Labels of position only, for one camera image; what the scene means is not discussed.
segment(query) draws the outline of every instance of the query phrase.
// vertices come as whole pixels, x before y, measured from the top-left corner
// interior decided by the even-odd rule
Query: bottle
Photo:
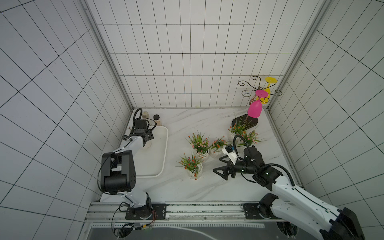
[[[142,118],[149,118],[148,112],[143,112],[143,114],[141,114],[141,117]]]
[[[153,115],[153,119],[157,123],[157,126],[161,126],[160,116],[158,114]]]

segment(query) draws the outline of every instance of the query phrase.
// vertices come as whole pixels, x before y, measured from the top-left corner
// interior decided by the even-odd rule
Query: white tray
[[[129,135],[130,129],[127,129],[126,135]],[[153,139],[148,148],[141,148],[133,160],[135,163],[136,177],[158,177],[164,170],[166,160],[168,129],[163,126],[156,126],[152,131]]]

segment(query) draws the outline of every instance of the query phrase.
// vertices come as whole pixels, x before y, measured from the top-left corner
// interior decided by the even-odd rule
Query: metal frame
[[[328,9],[330,8],[331,4],[334,0],[324,0],[319,11],[317,12],[308,32],[306,33],[305,37],[303,38],[303,41],[301,42],[292,62],[289,64],[287,71],[285,72],[283,79],[281,80],[277,90],[282,90],[287,83],[288,79],[293,73],[293,70],[295,69],[296,65],[299,63],[301,56],[305,52],[307,46],[309,45],[311,39],[313,38],[313,35],[315,34],[317,28],[319,27],[321,21],[323,20],[325,14],[327,13]],[[272,98],[271,102],[268,104],[267,108],[272,109],[277,98]]]
[[[248,220],[242,204],[245,202],[161,202],[167,204],[165,220],[156,220],[151,227],[251,227],[264,228],[265,222],[286,222],[283,219]],[[118,202],[93,202],[89,207],[79,240],[86,240],[92,228],[111,228]],[[126,223],[146,224],[149,220],[126,220],[125,213],[116,212],[114,227]]]
[[[266,117],[267,117],[267,119],[269,121],[269,124],[271,125],[271,128],[273,130],[273,133],[276,136],[277,142],[279,143],[280,148],[281,148],[281,150],[283,152],[283,156],[288,161],[288,164],[291,167],[291,170],[293,172],[294,179],[296,180],[296,183],[299,186],[302,186],[303,183],[301,181],[299,171],[297,170],[297,168],[296,168],[296,166],[294,164],[294,161],[292,160],[293,158],[292,158],[292,156],[291,156],[287,146],[285,145],[283,138],[281,137],[279,128],[277,128],[276,123],[275,123],[275,121],[273,120],[273,118],[271,116],[271,113],[268,110],[266,110],[265,113],[266,113]]]
[[[116,70],[116,66],[114,65],[114,63],[113,63],[113,61],[111,59],[111,56],[110,56],[110,54],[109,54],[109,52],[107,50],[106,44],[105,44],[103,38],[101,37],[99,28],[98,28],[98,26],[96,24],[96,21],[95,21],[95,19],[93,17],[93,14],[89,10],[88,2],[86,0],[78,0],[78,2],[82,6],[83,11],[85,12],[85,15],[87,16],[88,22],[91,25],[91,29],[92,29],[93,33],[95,34],[95,36],[96,36],[96,40],[99,43],[99,45],[101,47],[101,50],[103,51],[103,54],[105,56],[105,60],[108,63],[109,67],[112,69],[113,75],[115,76],[117,82],[119,83],[119,87],[120,87],[121,91],[123,92],[125,99],[128,102],[129,110],[133,111],[134,107],[132,105],[132,102],[131,102],[131,100],[128,97],[127,91],[125,90],[125,87],[124,87],[124,85],[122,83],[120,75],[118,74],[118,72]]]

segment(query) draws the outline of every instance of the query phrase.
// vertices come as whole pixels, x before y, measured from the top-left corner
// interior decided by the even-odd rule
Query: potted plant
[[[205,158],[209,153],[209,141],[207,138],[204,139],[204,134],[201,135],[199,132],[195,135],[192,134],[192,138],[188,136],[189,144],[191,144],[192,148],[195,150],[195,154],[199,158]]]
[[[187,157],[184,153],[184,156],[181,157],[181,161],[179,162],[183,165],[184,169],[187,171],[188,176],[191,175],[191,178],[194,177],[197,180],[201,174],[203,173],[203,165],[201,163],[201,159],[196,158],[193,153],[191,153],[192,157]]]
[[[223,139],[224,136],[217,138],[212,145],[210,146],[209,149],[209,154],[211,155],[212,158],[217,158],[221,153],[222,149],[225,145],[230,144],[230,142],[227,142],[226,140]]]
[[[235,123],[235,125],[232,127],[230,126],[229,129],[229,134],[228,134],[228,140],[233,143],[233,138],[236,136],[236,135],[242,135],[244,134],[245,132],[245,125],[238,125]],[[236,143],[238,143],[240,141],[240,138],[237,138],[236,139]]]
[[[255,130],[247,133],[246,131],[243,131],[241,134],[242,137],[244,137],[245,141],[248,143],[249,146],[256,144],[258,142],[261,142],[259,140],[259,134],[255,132]],[[244,149],[246,148],[245,143],[242,139],[240,139],[239,143],[236,145],[237,151],[244,152]]]

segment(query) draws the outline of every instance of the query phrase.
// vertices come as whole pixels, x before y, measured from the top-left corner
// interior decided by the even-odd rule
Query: small jar
[[[160,116],[158,114],[154,115],[153,119],[157,123],[157,126],[161,126]]]

